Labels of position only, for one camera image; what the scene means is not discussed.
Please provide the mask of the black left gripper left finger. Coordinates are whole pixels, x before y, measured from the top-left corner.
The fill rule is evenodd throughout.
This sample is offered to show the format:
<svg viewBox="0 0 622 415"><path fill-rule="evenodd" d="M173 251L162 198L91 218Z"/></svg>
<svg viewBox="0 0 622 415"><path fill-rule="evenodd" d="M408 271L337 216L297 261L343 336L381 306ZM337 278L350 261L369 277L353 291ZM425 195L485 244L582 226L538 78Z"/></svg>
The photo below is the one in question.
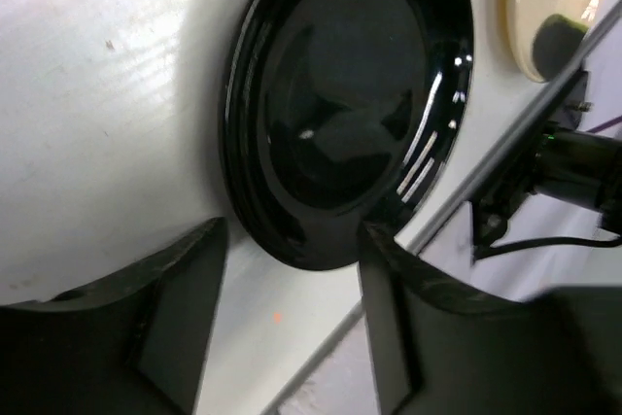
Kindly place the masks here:
<svg viewBox="0 0 622 415"><path fill-rule="evenodd" d="M227 223L47 302L1 309L5 414L190 414L225 273Z"/></svg>

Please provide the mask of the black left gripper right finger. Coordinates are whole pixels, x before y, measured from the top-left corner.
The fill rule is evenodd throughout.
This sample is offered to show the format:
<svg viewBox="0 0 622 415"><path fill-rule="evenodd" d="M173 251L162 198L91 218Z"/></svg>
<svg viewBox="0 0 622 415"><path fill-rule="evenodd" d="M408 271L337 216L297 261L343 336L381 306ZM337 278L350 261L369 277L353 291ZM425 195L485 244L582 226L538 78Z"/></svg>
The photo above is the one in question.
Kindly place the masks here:
<svg viewBox="0 0 622 415"><path fill-rule="evenodd" d="M384 414L617 414L621 292L562 287L513 302L362 225L359 268Z"/></svg>

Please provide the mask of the black glossy plate front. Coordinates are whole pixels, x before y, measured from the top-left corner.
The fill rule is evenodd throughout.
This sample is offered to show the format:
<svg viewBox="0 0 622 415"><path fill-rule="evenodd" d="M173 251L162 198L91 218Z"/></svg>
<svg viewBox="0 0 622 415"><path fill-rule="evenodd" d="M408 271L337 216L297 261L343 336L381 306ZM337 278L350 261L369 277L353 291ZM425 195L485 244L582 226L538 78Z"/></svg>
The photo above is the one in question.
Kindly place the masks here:
<svg viewBox="0 0 622 415"><path fill-rule="evenodd" d="M250 0L219 125L250 236L332 270L358 259L363 223L402 230L455 144L474 49L471 0Z"/></svg>

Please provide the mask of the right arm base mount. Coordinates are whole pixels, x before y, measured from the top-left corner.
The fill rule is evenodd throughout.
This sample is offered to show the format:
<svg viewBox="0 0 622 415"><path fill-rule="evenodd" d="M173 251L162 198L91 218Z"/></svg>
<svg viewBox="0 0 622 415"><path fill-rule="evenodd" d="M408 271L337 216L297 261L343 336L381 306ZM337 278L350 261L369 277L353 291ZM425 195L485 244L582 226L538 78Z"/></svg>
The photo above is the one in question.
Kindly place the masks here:
<svg viewBox="0 0 622 415"><path fill-rule="evenodd" d="M544 237L496 245L508 231L511 217L534 191L536 153L546 136L559 131L579 131L580 115L591 108L585 100L589 72L579 69L555 94L552 111L545 121L536 124L532 132L523 137L518 147L493 170L492 175L470 199L472 206L472 259L479 261L495 256L552 246L579 246L590 248L616 248L621 245L621 231L611 232L610 240L592 240L579 237Z"/></svg>

